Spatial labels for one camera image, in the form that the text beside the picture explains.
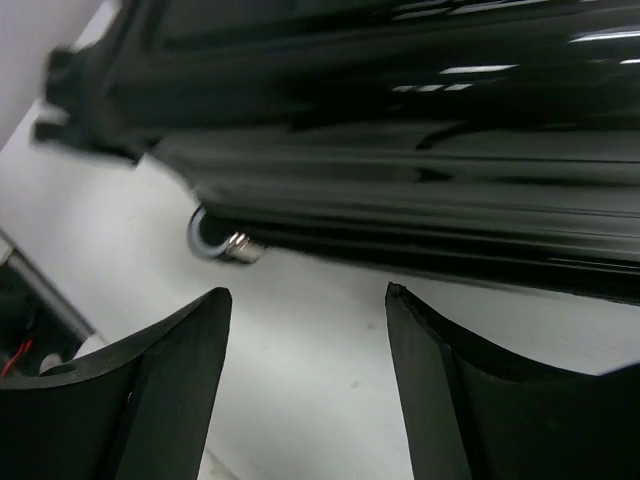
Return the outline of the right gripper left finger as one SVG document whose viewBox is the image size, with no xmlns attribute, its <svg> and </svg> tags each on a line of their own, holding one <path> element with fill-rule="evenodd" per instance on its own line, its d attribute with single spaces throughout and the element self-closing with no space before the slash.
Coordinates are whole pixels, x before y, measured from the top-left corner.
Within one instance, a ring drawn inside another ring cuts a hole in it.
<svg viewBox="0 0 640 480">
<path fill-rule="evenodd" d="M 231 309 L 214 288 L 93 353 L 2 380 L 2 478 L 197 478 Z"/>
</svg>

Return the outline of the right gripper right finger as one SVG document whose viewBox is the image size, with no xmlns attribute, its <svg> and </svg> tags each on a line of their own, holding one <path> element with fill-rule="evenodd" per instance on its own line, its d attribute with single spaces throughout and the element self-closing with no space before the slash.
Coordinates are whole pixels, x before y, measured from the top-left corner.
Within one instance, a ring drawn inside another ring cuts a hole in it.
<svg viewBox="0 0 640 480">
<path fill-rule="evenodd" d="M 601 375 L 515 354 L 399 284 L 387 331 L 417 479 L 635 479 L 639 369 Z"/>
</svg>

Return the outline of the black kids space suitcase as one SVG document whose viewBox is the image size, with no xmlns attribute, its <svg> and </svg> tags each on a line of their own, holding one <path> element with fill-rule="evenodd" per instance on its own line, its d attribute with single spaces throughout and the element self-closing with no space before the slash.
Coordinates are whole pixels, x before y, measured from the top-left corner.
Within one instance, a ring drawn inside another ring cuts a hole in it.
<svg viewBox="0 0 640 480">
<path fill-rule="evenodd" d="M 635 1 L 125 1 L 44 97 L 183 179 L 200 258 L 639 300 Z"/>
</svg>

